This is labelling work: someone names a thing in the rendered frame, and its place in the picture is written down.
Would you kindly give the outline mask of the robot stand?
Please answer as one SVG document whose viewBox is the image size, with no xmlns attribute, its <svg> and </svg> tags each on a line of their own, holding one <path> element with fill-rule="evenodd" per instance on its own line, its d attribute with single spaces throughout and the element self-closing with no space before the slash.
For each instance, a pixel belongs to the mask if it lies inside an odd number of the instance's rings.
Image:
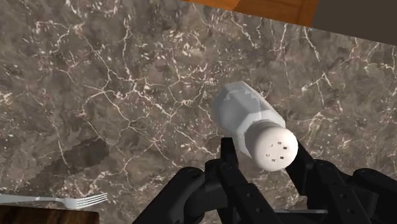
<svg viewBox="0 0 397 224">
<path fill-rule="evenodd" d="M 319 0 L 311 26 L 397 46 L 397 0 Z"/>
</svg>

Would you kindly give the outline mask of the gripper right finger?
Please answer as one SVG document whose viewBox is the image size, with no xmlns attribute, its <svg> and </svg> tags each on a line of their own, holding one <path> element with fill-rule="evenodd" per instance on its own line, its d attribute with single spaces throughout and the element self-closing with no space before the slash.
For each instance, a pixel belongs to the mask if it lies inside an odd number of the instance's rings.
<svg viewBox="0 0 397 224">
<path fill-rule="evenodd" d="M 298 144 L 286 171 L 309 209 L 327 210 L 324 224 L 397 224 L 397 180 L 370 168 L 348 175 L 314 159 Z"/>
</svg>

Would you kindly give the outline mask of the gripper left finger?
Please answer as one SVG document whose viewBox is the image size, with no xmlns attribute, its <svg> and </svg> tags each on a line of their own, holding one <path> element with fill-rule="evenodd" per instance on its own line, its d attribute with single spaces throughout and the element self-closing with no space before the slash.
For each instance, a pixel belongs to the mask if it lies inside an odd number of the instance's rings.
<svg viewBox="0 0 397 224">
<path fill-rule="evenodd" d="M 204 171 L 180 169 L 132 224 L 199 224 L 212 210 L 222 224 L 283 224 L 239 170 L 232 138 L 221 139 L 220 152 Z"/>
</svg>

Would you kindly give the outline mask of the silver fork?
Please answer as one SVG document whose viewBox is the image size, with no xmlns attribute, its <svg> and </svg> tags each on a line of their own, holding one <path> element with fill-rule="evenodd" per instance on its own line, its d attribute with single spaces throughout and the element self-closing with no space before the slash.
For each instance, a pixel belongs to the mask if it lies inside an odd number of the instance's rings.
<svg viewBox="0 0 397 224">
<path fill-rule="evenodd" d="M 79 199 L 74 198 L 58 198 L 58 197 L 40 197 L 40 196 L 23 196 L 10 195 L 0 193 L 0 204 L 18 203 L 18 202 L 35 202 L 35 201 L 51 201 L 60 202 L 68 209 L 79 210 L 86 207 L 94 206 L 108 199 L 107 193 L 83 197 Z"/>
</svg>

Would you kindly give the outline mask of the white salt shaker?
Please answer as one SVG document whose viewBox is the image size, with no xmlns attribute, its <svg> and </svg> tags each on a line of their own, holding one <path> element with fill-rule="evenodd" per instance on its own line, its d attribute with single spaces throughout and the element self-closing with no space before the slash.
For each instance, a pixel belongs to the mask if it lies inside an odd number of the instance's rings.
<svg viewBox="0 0 397 224">
<path fill-rule="evenodd" d="M 223 85 L 211 104 L 213 120 L 234 146 L 258 167 L 273 172 L 289 166 L 298 141 L 283 117 L 243 81 Z"/>
</svg>

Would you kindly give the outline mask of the dark wooden board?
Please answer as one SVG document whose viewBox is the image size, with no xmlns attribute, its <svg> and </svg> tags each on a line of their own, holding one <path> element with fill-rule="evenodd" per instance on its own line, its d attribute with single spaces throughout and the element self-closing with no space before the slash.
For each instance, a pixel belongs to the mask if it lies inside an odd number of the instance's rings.
<svg viewBox="0 0 397 224">
<path fill-rule="evenodd" d="M 99 214 L 89 211 L 1 205 L 0 224 L 99 224 Z"/>
</svg>

